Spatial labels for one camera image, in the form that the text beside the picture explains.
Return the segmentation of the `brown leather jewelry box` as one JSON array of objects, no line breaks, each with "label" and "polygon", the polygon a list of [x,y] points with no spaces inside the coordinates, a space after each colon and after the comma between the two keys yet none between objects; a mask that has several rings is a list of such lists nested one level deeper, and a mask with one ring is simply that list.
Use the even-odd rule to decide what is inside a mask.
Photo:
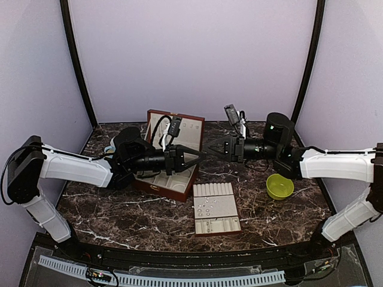
[{"label": "brown leather jewelry box", "polygon": [[[182,145],[201,151],[205,119],[185,114],[173,114],[166,111],[151,109],[147,112],[146,141],[152,141],[153,146],[163,151],[164,144]],[[175,139],[166,130],[173,118],[180,118],[180,133]],[[136,175],[133,187],[148,193],[185,202],[197,177],[199,166],[194,164],[181,172],[173,171],[167,175],[164,170],[158,172],[145,171]]]}]

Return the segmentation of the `beige jewelry tray insert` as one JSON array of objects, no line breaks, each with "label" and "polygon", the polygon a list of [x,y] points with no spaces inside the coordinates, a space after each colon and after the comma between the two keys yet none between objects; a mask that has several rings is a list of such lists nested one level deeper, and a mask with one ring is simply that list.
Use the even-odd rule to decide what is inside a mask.
[{"label": "beige jewelry tray insert", "polygon": [[193,186],[194,227],[196,236],[217,236],[241,232],[231,183]]}]

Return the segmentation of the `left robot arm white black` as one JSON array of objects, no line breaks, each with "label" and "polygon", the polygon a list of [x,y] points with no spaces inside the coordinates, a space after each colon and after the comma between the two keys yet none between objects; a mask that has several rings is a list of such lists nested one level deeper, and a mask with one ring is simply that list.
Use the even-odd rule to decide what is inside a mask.
[{"label": "left robot arm white black", "polygon": [[2,171],[1,191],[5,204],[22,205],[51,238],[61,243],[61,251],[72,261],[84,256],[75,231],[39,189],[40,179],[63,179],[109,190],[122,190],[135,180],[138,172],[183,172],[205,158],[201,151],[170,144],[156,149],[143,140],[137,127],[123,129],[112,140],[113,152],[86,157],[44,145],[39,136],[31,136],[15,150]]}]

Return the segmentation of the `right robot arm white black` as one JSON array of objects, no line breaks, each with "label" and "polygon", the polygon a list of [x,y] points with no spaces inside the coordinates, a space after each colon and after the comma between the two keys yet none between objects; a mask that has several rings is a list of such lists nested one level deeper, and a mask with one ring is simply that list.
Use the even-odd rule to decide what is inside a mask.
[{"label": "right robot arm white black", "polygon": [[291,146],[295,123],[278,112],[267,115],[262,138],[248,136],[241,113],[226,111],[236,135],[203,146],[204,151],[229,162],[271,160],[273,169],[287,179],[339,178],[367,182],[369,187],[337,214],[319,223],[305,247],[310,259],[319,259],[329,244],[373,217],[382,215],[382,144],[356,151],[329,151],[315,146]]}]

